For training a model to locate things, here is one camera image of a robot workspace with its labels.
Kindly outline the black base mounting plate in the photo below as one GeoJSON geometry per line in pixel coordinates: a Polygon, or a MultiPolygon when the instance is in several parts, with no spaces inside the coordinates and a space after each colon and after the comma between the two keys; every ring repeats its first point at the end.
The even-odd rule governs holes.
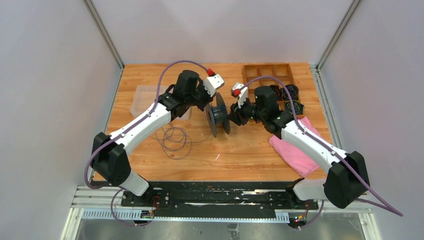
{"type": "Polygon", "coordinates": [[[155,210],[157,217],[271,219],[276,211],[318,210],[314,200],[295,199],[289,181],[151,181],[146,193],[125,191],[121,206],[155,210]]]}

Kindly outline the aluminium corner frame post right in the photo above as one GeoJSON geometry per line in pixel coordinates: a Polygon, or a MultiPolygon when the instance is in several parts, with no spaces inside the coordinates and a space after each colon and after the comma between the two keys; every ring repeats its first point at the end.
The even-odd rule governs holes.
{"type": "Polygon", "coordinates": [[[316,70],[319,72],[323,66],[328,61],[331,53],[333,52],[334,48],[338,44],[340,38],[342,37],[343,33],[345,32],[346,28],[348,27],[349,23],[351,22],[352,18],[354,17],[358,7],[362,4],[362,0],[352,0],[347,11],[345,12],[342,20],[338,24],[334,34],[332,35],[328,45],[326,46],[323,54],[321,55],[319,61],[316,64],[316,70]]]}

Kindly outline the pink cloth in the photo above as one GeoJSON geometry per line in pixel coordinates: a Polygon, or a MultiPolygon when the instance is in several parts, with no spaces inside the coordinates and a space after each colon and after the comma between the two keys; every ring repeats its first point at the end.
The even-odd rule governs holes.
{"type": "Polygon", "coordinates": [[[268,143],[279,156],[303,178],[320,168],[317,163],[301,150],[283,139],[279,139],[273,135],[268,140],[268,143]]]}

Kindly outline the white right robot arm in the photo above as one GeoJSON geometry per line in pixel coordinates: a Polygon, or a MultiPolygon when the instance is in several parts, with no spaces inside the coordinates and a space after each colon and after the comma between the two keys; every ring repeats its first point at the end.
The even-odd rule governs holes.
{"type": "Polygon", "coordinates": [[[368,172],[359,152],[348,153],[333,146],[305,127],[291,112],[281,110],[271,87],[260,86],[254,93],[256,100],[251,103],[247,87],[236,83],[231,89],[236,103],[231,105],[227,118],[238,126],[249,120],[261,123],[267,132],[295,146],[326,173],[326,178],[300,178],[286,188],[285,200],[291,208],[301,207],[306,200],[328,200],[344,209],[368,190],[368,172]]]}

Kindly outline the clear plastic divided tray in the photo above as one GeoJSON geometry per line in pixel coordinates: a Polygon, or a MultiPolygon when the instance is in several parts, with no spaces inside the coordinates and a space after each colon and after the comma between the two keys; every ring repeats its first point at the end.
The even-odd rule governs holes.
{"type": "Polygon", "coordinates": [[[134,118],[144,113],[156,99],[157,85],[138,85],[130,107],[134,118]]]}

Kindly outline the dark grey filament spool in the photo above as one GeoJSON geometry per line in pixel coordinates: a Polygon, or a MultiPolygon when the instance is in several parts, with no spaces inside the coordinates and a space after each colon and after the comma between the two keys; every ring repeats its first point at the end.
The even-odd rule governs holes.
{"type": "Polygon", "coordinates": [[[225,133],[231,133],[230,121],[227,119],[228,110],[222,95],[217,92],[215,95],[216,105],[208,104],[204,108],[205,118],[214,138],[217,137],[217,127],[221,126],[225,133]]]}

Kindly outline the wooden compartment organizer tray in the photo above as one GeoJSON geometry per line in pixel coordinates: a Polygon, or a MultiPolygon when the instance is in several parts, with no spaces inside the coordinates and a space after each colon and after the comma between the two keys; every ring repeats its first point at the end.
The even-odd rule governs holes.
{"type": "Polygon", "coordinates": [[[246,64],[242,67],[242,75],[245,84],[255,78],[261,78],[248,86],[248,97],[252,103],[255,102],[254,90],[256,88],[261,86],[275,86],[280,109],[285,110],[288,107],[291,111],[292,108],[288,95],[280,84],[282,82],[291,95],[295,113],[297,115],[304,113],[305,106],[301,103],[299,88],[295,84],[294,74],[288,63],[246,64]]]}

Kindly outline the aluminium corner frame post left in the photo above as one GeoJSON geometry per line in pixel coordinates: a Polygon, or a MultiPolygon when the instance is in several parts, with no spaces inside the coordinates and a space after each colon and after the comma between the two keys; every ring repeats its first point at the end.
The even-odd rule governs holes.
{"type": "Polygon", "coordinates": [[[100,14],[98,13],[94,2],[92,0],[82,0],[82,2],[84,3],[89,15],[91,16],[96,28],[98,29],[98,31],[99,31],[103,41],[105,42],[109,52],[111,53],[114,61],[119,66],[119,68],[121,70],[123,70],[124,67],[125,67],[125,64],[124,64],[116,46],[115,46],[115,44],[113,43],[113,40],[110,37],[108,30],[107,30],[105,24],[103,23],[103,20],[102,20],[100,14]]]}

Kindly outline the aluminium corner frame post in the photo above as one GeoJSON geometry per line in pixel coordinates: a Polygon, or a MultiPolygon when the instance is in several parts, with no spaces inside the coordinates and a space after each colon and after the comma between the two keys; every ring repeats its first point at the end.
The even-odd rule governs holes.
{"type": "Polygon", "coordinates": [[[116,46],[115,46],[115,44],[113,43],[113,40],[110,37],[108,30],[107,30],[105,24],[103,23],[103,20],[102,20],[100,14],[98,13],[94,2],[92,0],[82,0],[82,2],[84,3],[89,15],[91,16],[96,28],[98,29],[98,31],[99,31],[103,41],[105,42],[109,52],[111,53],[114,61],[119,66],[119,68],[121,70],[123,70],[124,67],[125,67],[125,64],[124,64],[116,46]]]}
{"type": "Polygon", "coordinates": [[[321,55],[319,61],[316,64],[316,70],[319,72],[323,66],[328,61],[331,53],[333,52],[334,48],[338,44],[340,38],[342,37],[343,33],[345,32],[346,28],[348,27],[349,23],[351,22],[352,18],[354,17],[358,7],[362,4],[362,0],[352,0],[347,11],[345,12],[342,20],[338,24],[334,34],[332,35],[328,45],[326,46],[323,54],[321,55]]]}

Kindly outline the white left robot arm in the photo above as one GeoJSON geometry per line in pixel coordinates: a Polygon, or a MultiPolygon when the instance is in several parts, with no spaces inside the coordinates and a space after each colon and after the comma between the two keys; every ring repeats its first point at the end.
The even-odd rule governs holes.
{"type": "Polygon", "coordinates": [[[109,185],[133,193],[140,206],[149,206],[153,201],[150,184],[132,170],[129,155],[157,129],[182,117],[190,107],[205,110],[224,83],[215,73],[200,79],[196,72],[183,70],[177,82],[160,93],[144,113],[109,135],[100,132],[95,136],[89,167],[109,185]]]}

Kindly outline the aluminium rail frame front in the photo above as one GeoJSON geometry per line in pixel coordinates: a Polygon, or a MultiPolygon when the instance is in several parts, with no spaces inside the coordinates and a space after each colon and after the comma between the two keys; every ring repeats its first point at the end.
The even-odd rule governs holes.
{"type": "Polygon", "coordinates": [[[138,197],[79,186],[63,240],[380,240],[373,210],[290,205],[286,182],[154,181],[138,197]]]}

